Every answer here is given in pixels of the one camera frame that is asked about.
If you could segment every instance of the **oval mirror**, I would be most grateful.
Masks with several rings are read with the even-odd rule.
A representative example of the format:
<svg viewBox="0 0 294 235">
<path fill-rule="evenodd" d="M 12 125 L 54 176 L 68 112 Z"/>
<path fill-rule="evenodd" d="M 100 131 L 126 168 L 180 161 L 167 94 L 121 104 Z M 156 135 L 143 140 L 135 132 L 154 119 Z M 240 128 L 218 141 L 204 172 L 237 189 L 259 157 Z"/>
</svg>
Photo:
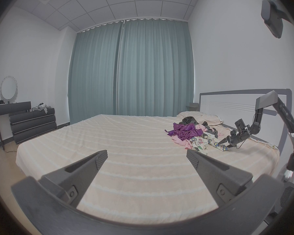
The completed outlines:
<svg viewBox="0 0 294 235">
<path fill-rule="evenodd" d="M 11 100 L 15 96 L 16 90 L 17 90 L 17 84 L 14 77 L 7 76 L 6 78 L 4 78 L 0 88 L 1 95 L 3 96 L 3 98 L 5 100 Z"/>
</svg>

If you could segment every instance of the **bed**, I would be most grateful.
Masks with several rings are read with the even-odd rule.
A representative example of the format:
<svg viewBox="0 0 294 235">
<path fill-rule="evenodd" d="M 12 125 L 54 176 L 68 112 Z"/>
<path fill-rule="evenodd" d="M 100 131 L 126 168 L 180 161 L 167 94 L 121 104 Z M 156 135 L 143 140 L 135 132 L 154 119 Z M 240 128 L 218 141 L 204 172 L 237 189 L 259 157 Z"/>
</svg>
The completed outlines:
<svg viewBox="0 0 294 235">
<path fill-rule="evenodd" d="M 19 145 L 16 164 L 39 179 L 94 152 L 106 149 L 108 159 L 77 209 L 111 221 L 157 224 L 189 219 L 218 206 L 186 158 L 184 147 L 164 129 L 194 116 L 207 121 L 226 137 L 223 120 L 203 112 L 176 117 L 98 115 Z M 240 149 L 220 151 L 208 146 L 207 155 L 249 171 L 253 180 L 272 175 L 279 161 L 276 146 L 248 139 Z"/>
</svg>

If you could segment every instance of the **pillowcase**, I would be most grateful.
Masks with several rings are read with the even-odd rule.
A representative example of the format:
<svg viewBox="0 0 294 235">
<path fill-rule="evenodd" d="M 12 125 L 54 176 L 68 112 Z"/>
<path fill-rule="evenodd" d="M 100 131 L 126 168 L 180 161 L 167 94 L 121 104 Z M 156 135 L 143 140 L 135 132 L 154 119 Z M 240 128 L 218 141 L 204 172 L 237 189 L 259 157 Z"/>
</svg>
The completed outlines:
<svg viewBox="0 0 294 235">
<path fill-rule="evenodd" d="M 209 126 L 223 123 L 223 119 L 219 118 L 216 115 L 209 115 L 197 111 L 181 112 L 177 115 L 177 117 L 181 117 L 182 119 L 185 117 L 194 117 L 198 123 L 203 123 L 206 121 Z"/>
</svg>

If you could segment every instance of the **green curtain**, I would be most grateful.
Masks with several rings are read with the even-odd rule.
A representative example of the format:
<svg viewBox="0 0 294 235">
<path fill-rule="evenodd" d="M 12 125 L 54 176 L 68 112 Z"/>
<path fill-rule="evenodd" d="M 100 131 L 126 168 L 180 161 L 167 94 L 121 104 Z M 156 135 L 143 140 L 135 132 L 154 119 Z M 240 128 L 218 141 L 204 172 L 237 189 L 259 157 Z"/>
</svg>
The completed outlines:
<svg viewBox="0 0 294 235">
<path fill-rule="evenodd" d="M 193 102 L 186 22 L 137 19 L 77 34 L 69 71 L 71 124 L 99 114 L 176 116 Z"/>
<path fill-rule="evenodd" d="M 117 82 L 119 115 L 176 116 L 193 102 L 194 63 L 186 22 L 126 21 Z"/>
<path fill-rule="evenodd" d="M 68 81 L 70 123 L 116 114 L 116 73 L 123 22 L 79 33 Z"/>
</svg>

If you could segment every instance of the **bed sheet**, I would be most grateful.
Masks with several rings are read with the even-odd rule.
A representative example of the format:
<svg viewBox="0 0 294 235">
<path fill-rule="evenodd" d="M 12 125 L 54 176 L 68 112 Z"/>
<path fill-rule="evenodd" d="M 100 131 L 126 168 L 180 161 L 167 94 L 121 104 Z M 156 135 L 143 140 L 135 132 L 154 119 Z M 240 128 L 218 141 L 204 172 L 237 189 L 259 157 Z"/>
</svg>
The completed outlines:
<svg viewBox="0 0 294 235">
<path fill-rule="evenodd" d="M 164 131 L 182 118 L 98 115 L 20 144 L 16 164 L 27 176 L 39 179 L 106 149 L 108 159 L 77 209 L 133 224 L 189 219 L 218 206 L 186 158 L 184 147 Z M 230 133 L 221 125 L 214 127 L 220 138 Z M 208 146 L 206 152 L 251 172 L 253 180 L 263 173 L 271 175 L 279 160 L 276 147 L 252 139 L 240 149 L 223 152 Z"/>
</svg>

